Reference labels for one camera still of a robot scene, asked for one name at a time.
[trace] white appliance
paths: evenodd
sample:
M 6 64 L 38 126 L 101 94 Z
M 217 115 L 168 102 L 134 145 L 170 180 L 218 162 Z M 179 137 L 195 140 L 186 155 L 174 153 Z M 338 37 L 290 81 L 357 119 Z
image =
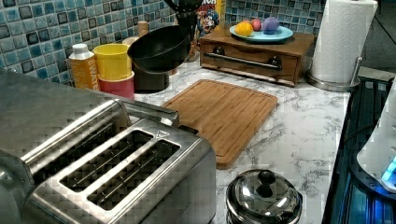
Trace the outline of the white appliance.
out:
M 390 193 L 396 193 L 396 84 L 393 80 L 381 117 L 358 153 L 359 166 Z

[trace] bamboo cutting board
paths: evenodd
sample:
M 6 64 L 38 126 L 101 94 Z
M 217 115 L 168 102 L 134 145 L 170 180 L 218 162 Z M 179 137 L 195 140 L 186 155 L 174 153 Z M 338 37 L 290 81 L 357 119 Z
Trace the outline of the bamboo cutting board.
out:
M 198 130 L 216 152 L 218 169 L 231 167 L 276 107 L 273 95 L 212 80 L 199 80 L 163 106 L 180 125 Z

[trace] paper towel holder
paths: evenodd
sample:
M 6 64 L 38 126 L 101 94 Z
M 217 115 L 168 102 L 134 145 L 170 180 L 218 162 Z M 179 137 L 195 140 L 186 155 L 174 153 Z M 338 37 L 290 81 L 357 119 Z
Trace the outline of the paper towel holder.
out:
M 305 80 L 308 84 L 325 91 L 352 92 L 358 89 L 361 80 L 358 78 L 359 69 L 361 68 L 362 57 L 356 59 L 355 68 L 353 69 L 352 80 L 347 83 L 329 82 L 319 80 L 311 74 L 311 68 L 306 71 Z

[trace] toaster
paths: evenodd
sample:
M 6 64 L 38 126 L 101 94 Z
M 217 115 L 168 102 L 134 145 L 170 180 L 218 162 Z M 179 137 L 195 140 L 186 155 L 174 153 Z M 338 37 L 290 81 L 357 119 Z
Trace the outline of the toaster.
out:
M 193 133 L 152 119 L 132 124 L 99 105 L 32 150 L 36 187 L 22 223 L 209 223 L 216 156 Z

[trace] drawer handle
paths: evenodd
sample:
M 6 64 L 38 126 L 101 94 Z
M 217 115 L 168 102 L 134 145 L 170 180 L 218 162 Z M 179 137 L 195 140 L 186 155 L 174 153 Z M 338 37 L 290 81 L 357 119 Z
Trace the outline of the drawer handle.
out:
M 276 56 L 268 59 L 268 63 L 256 63 L 256 62 L 251 62 L 251 61 L 244 60 L 244 59 L 238 59 L 238 58 L 226 56 L 225 51 L 222 47 L 214 47 L 212 53 L 205 52 L 204 55 L 206 57 L 211 57 L 214 59 L 224 59 L 224 60 L 237 62 L 237 63 L 245 63 L 245 64 L 259 66 L 259 67 L 263 67 L 263 68 L 267 68 L 267 69 L 271 69 L 271 70 L 277 70 L 277 71 L 282 70 L 282 61 Z

